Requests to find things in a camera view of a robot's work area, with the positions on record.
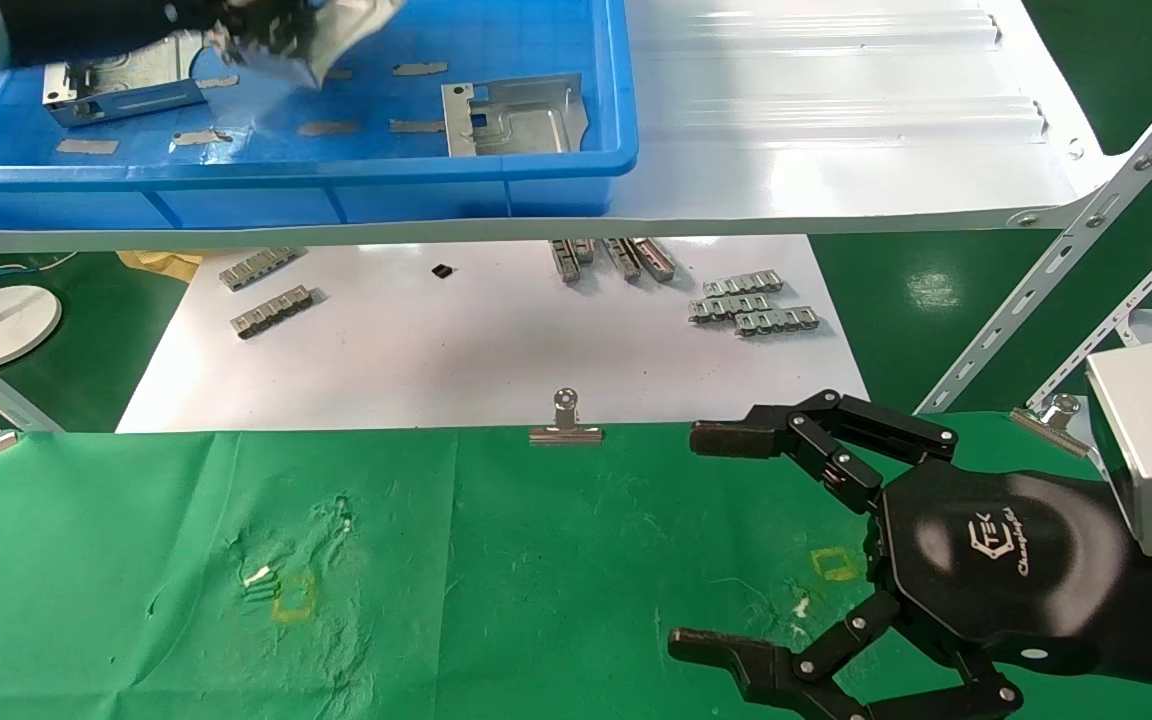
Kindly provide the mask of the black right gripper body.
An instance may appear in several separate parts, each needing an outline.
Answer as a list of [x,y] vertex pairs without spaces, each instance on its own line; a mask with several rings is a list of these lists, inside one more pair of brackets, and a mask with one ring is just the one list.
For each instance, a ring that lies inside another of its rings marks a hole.
[[1102,482],[918,465],[882,488],[877,584],[935,660],[1152,685],[1152,558]]

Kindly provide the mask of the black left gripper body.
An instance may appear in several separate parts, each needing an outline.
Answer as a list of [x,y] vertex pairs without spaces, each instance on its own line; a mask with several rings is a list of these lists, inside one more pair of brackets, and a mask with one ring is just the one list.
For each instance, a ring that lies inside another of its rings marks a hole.
[[132,53],[180,31],[215,26],[223,1],[8,1],[6,67]]

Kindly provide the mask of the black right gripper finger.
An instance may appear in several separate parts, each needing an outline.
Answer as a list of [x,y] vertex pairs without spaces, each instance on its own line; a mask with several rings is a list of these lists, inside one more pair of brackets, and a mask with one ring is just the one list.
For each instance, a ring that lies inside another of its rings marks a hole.
[[740,420],[695,420],[690,450],[708,457],[785,456],[855,514],[874,514],[882,475],[851,450],[867,448],[914,467],[950,461],[957,435],[867,400],[824,389],[794,406],[753,406]]
[[728,670],[742,700],[795,712],[803,719],[1006,719],[1024,697],[987,657],[952,652],[956,687],[867,703],[838,685],[838,670],[872,646],[901,617],[899,598],[878,591],[831,626],[803,652],[745,635],[675,628],[672,659]]

